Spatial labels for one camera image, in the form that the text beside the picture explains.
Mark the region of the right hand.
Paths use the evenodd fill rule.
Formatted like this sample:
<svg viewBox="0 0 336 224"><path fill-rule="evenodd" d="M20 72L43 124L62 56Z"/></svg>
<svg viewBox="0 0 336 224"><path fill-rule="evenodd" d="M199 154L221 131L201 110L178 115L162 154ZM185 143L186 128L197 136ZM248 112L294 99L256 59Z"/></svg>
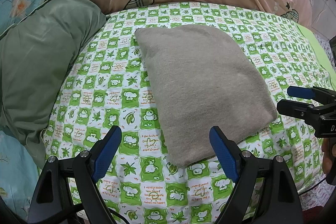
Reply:
<svg viewBox="0 0 336 224"><path fill-rule="evenodd" d="M323 160L322 169L324 174L328 174L333 165L332 157L336 157L335 144L330 148L330 139L325 138L322 144Z"/></svg>

